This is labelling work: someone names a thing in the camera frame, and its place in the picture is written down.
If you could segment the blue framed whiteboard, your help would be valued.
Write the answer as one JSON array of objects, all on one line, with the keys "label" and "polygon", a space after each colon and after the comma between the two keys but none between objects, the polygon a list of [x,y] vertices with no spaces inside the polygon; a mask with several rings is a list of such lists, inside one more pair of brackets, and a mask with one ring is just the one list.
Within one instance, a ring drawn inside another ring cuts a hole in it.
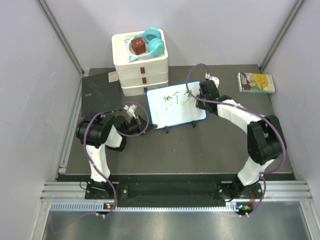
[{"label": "blue framed whiteboard", "polygon": [[196,108],[196,99],[189,95],[200,93],[200,81],[153,88],[146,92],[149,117],[158,129],[202,121],[207,118],[205,110]]}]

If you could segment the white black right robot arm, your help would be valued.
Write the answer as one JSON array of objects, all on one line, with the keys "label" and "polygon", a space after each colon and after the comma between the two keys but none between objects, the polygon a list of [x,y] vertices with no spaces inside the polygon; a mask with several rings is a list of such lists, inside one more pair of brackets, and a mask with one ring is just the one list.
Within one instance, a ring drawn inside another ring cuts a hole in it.
[{"label": "white black right robot arm", "polygon": [[246,133],[248,159],[232,180],[227,200],[245,198],[266,168],[287,150],[279,119],[253,113],[227,95],[220,95],[214,80],[199,84],[196,107],[230,121]]}]

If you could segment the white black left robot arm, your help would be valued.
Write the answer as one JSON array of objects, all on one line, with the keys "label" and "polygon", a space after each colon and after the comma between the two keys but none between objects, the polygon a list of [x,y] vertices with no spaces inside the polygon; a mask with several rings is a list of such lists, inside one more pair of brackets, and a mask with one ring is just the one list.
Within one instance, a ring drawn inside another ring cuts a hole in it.
[{"label": "white black left robot arm", "polygon": [[84,147],[90,165],[90,180],[87,181],[86,199],[110,199],[114,187],[108,182],[111,171],[107,164],[106,149],[121,152],[127,144],[127,136],[145,134],[158,127],[141,116],[128,121],[122,115],[91,112],[77,125],[75,134]]}]

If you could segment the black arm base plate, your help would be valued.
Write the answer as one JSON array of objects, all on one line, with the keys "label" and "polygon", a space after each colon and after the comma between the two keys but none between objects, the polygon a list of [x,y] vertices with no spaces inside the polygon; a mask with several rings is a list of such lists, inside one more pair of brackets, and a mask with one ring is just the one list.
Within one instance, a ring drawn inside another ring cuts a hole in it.
[{"label": "black arm base plate", "polygon": [[125,206],[191,206],[229,202],[236,198],[261,197],[259,183],[236,192],[231,183],[215,182],[131,182],[114,186],[117,204]]}]

